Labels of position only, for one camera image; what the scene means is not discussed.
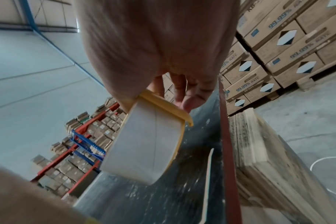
white cable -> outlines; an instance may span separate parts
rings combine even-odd
[[[314,163],[312,163],[312,165],[311,165],[311,167],[310,167],[309,169],[312,171],[312,168],[313,168],[313,166],[314,166],[316,163],[318,163],[318,162],[320,162],[320,161],[322,161],[322,160],[325,160],[325,159],[336,159],[336,156],[329,156],[329,157],[324,157],[324,158],[318,159],[318,160],[316,160]],[[328,188],[327,188],[327,190],[328,190],[330,193],[333,193],[333,194],[336,195],[336,192],[334,192],[334,191],[332,191],[332,190],[329,190]]]

warehouse ceiling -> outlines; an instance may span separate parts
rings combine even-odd
[[[30,29],[24,0],[0,0],[0,28]],[[40,31],[77,32],[73,0],[27,0]]]

black and white diamond label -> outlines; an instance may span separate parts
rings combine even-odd
[[[265,92],[265,93],[270,93],[273,86],[274,86],[274,83],[263,83],[260,88],[260,91]]]
[[[242,61],[239,67],[240,72],[249,72],[252,67],[252,61]]]
[[[298,67],[296,73],[311,73],[312,69],[315,67],[316,62],[315,61],[311,61],[311,62],[301,62],[300,66]]]
[[[296,33],[297,30],[281,31],[277,46],[292,44]]]
[[[336,0],[330,0],[327,7],[333,7],[336,6]]]
[[[243,100],[243,99],[237,99],[236,102],[234,103],[234,105],[236,107],[242,107],[242,106],[244,106],[245,101],[246,100]]]

tape roll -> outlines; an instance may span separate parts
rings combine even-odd
[[[138,97],[100,169],[151,185],[175,158],[184,129],[185,120]]]

concrete floor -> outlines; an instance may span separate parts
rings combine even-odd
[[[336,156],[336,72],[316,83],[306,92],[298,89],[256,109],[308,167]],[[318,162],[313,172],[336,192],[336,159]]]

